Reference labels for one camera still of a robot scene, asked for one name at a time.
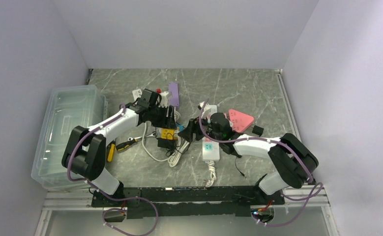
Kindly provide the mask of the yellow cube socket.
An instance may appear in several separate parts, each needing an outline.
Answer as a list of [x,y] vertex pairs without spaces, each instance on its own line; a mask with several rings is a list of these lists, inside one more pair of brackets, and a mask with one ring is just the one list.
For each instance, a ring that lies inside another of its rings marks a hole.
[[174,130],[174,129],[163,128],[161,130],[161,138],[167,139],[167,140],[174,140],[175,139],[175,133],[176,133],[176,130]]

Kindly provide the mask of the white long power strip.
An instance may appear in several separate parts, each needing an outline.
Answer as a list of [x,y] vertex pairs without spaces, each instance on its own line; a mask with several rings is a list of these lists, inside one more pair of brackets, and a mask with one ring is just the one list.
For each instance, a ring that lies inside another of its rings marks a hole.
[[[210,116],[206,118],[207,122],[210,123]],[[206,163],[217,162],[220,160],[220,147],[219,144],[203,137],[202,139],[202,160]]]

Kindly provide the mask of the pink triangular power strip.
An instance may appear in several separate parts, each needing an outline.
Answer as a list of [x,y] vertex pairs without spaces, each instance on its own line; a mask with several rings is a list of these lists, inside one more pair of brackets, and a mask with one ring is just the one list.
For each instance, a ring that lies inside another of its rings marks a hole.
[[228,110],[229,120],[232,123],[232,130],[238,133],[243,133],[253,123],[254,117],[234,109]]

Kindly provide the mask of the black power adapter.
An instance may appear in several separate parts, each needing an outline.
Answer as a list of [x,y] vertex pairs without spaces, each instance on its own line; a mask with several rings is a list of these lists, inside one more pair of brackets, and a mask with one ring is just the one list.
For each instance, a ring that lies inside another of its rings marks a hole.
[[254,125],[252,128],[252,133],[255,134],[258,137],[261,137],[263,135],[264,128]]

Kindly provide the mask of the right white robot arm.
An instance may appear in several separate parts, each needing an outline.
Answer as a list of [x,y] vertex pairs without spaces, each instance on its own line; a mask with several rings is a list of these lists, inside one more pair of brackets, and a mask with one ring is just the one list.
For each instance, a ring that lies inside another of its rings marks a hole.
[[311,182],[312,173],[319,165],[315,155],[295,135],[286,133],[282,137],[263,138],[259,134],[239,133],[233,130],[223,113],[190,119],[179,136],[188,142],[207,138],[218,143],[226,154],[236,157],[249,155],[270,160],[276,171],[262,176],[254,186],[254,199],[260,204],[266,204],[273,194],[284,188],[299,189]]

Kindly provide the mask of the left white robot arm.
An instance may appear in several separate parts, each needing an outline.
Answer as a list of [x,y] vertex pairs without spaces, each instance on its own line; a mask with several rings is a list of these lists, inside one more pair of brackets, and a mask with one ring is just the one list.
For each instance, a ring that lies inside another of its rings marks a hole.
[[84,181],[105,195],[109,205],[119,206],[124,200],[124,185],[105,167],[107,146],[122,133],[150,123],[157,128],[176,129],[176,106],[169,104],[163,93],[144,89],[133,102],[106,120],[89,127],[72,129],[61,164],[71,182]]

